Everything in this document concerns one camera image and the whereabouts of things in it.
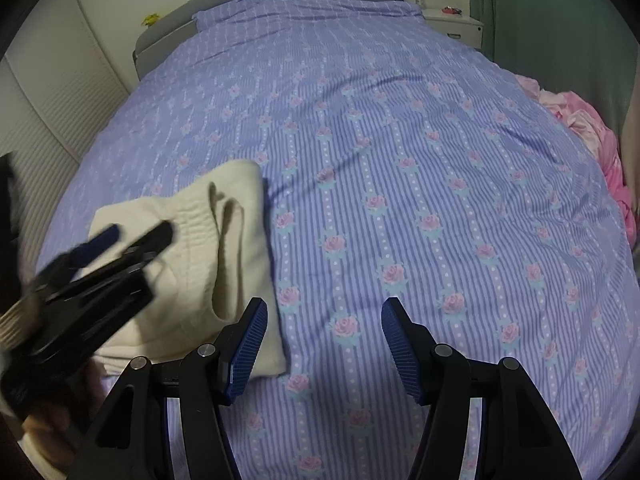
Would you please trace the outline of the person left hand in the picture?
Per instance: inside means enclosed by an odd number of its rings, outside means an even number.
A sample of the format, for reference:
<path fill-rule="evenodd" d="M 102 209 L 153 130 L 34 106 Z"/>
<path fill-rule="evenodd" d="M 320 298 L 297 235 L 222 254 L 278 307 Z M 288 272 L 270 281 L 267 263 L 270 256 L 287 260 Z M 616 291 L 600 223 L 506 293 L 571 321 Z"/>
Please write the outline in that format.
<path fill-rule="evenodd" d="M 105 399 L 102 379 L 104 366 L 96 360 L 90 360 L 86 366 L 86 378 L 80 383 L 79 395 L 88 400 L 85 414 L 80 408 L 57 406 L 51 402 L 43 404 L 30 414 L 22 423 L 24 436 L 20 447 L 32 466 L 45 479 L 65 479 L 75 459 L 76 448 L 70 443 L 67 431 L 77 417 L 91 422 Z"/>

